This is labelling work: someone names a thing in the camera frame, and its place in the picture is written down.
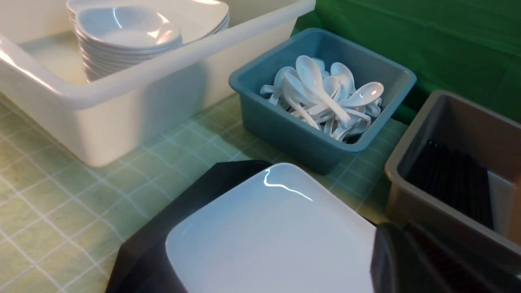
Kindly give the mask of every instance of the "white bowl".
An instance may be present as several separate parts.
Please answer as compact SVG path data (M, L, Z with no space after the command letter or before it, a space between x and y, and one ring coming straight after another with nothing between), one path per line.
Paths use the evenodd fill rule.
M98 80L100 78L104 78L106 75L99 74L98 72L92 70L85 62L83 63L83 71L85 72L85 75L87 76L88 82L93 82L95 80Z
M167 48L181 38L180 28L147 6L92 8L76 15L76 30L88 40L115 48Z
M99 59L95 59L95 58L91 58L85 54L82 54L81 56L82 60L87 63L89 66L91 66L93 69L99 69L101 71L105 71L105 72L118 72L118 71L122 71L124 69L127 69L129 67L132 67L136 64L139 64L139 63L136 63L136 64L118 64L118 63L108 63L108 62L105 62L104 60L99 60Z
M157 56L161 56L165 53L170 52L170 50L166 50L163 52L155 53L155 54L146 54L146 55L130 55L130 54L118 54L113 52L107 52L98 50L96 48L93 48L92 46L89 46L88 44L83 43L82 41L78 41L78 44L80 48L83 49L83 51L87 52L89 55L96 56L101 59L109 59L116 62L121 63L135 63L143 60L149 60L152 58L155 58Z
M116 48L111 47L105 44L100 44L95 42L85 35L83 35L80 31L76 30L76 37L78 38L78 42L80 46L85 46L89 49L89 51L101 51L104 53L112 53L118 56L126 56L129 58L133 58L134 56L147 56L154 54L162 54L166 51L169 51L173 48L178 48L182 45L182 40L179 39L176 43L173 43L171 46L167 47L158 47L158 48L147 48L147 49L129 49L129 48Z
M83 57L82 57L82 61L83 61L83 65L87 66L90 70L95 71L97 74L102 75L102 76L107 76L107 75L111 75L116 72L122 71L122 69L101 68L99 65L94 64L94 63L90 62L88 59L83 58Z
M147 61L148 59L144 60L114 60L114 59L108 59L105 57L99 57L93 54L89 54L88 52L84 51L83 49L80 49L80 53L85 58L89 59L90 61L96 63L96 64L103 64L105 66L110 66L114 68L128 68L130 66L134 66L136 64L139 64L141 62Z
M142 5L142 0L68 0L70 15L90 8L121 5ZM226 3L215 0L148 0L146 5L161 11L167 19L181 28L183 43L204 38L214 31L229 12Z

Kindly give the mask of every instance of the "green fabric backdrop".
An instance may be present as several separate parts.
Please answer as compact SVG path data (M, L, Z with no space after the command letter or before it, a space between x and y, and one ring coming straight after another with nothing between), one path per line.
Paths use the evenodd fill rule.
M411 69L396 117L453 91L521 122L521 0L317 0L296 29L321 27Z

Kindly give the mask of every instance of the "gray plastic bin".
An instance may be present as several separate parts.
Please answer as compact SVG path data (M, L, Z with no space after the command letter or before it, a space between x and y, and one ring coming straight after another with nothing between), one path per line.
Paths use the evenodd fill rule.
M427 140L465 152L489 170L492 231L404 178ZM431 94L386 163L386 213L424 221L511 272L521 272L521 125L447 91Z
M357 88L371 81L384 85L385 109L356 143L339 142L259 95L263 85L273 83L280 68L294 67L300 55L320 58L326 68L334 62L346 64L355 77ZM229 82L240 93L246 130L315 171L326 174L346 153L360 152L369 146L409 93L416 76L407 68L335 34L307 29L232 73Z

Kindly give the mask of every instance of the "green checkered tablecloth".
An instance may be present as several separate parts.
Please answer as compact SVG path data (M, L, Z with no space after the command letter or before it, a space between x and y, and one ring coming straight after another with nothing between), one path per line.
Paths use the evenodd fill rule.
M380 222L383 166L405 129L391 120L328 176L307 171ZM126 239L213 164L249 159L296 163L244 130L236 95L90 168L0 94L0 292L104 292Z

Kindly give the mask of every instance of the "blue plastic bin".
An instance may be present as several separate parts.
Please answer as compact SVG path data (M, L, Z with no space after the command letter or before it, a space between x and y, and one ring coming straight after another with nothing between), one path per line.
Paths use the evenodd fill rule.
M260 96L260 88L272 84L277 71L295 66L300 55L326 63L347 65L356 87L371 81L384 86L384 110L353 144L337 141L293 117ZM307 29L271 49L230 75L230 86L239 92L244 128L320 174L333 170L347 153L366 149L416 82L409 69L360 45L322 29Z

